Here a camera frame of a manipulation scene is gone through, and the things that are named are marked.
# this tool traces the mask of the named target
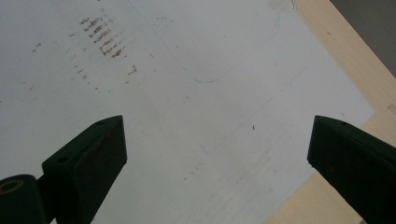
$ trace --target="white surface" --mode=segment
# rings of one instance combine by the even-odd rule
[[[373,114],[293,7],[2,1],[0,178],[122,114],[130,159],[94,223],[262,223],[313,172],[314,115]]]

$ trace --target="white paper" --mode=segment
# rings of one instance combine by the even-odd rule
[[[93,223],[262,223],[313,173],[316,114],[373,114],[290,0],[2,2],[0,67],[1,178],[123,115]]]

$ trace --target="black plastic part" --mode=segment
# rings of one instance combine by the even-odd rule
[[[58,223],[91,223],[127,161],[122,116],[103,119],[43,162]]]
[[[396,223],[396,148],[316,116],[308,161],[368,224]]]
[[[0,223],[47,223],[34,176],[15,175],[0,181]]]

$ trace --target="wooden table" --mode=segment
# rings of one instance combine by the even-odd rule
[[[296,0],[297,13],[375,109],[364,131],[396,146],[396,79],[329,0]],[[361,217],[314,173],[264,223],[358,224]]]

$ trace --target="screw hole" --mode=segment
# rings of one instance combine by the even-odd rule
[[[0,194],[10,193],[23,185],[23,180],[14,179],[0,185]]]
[[[61,158],[59,158],[59,159],[57,160],[57,162],[58,162],[58,163],[64,163],[64,162],[66,162],[67,160],[69,160],[69,158],[67,158],[67,157],[61,157]]]

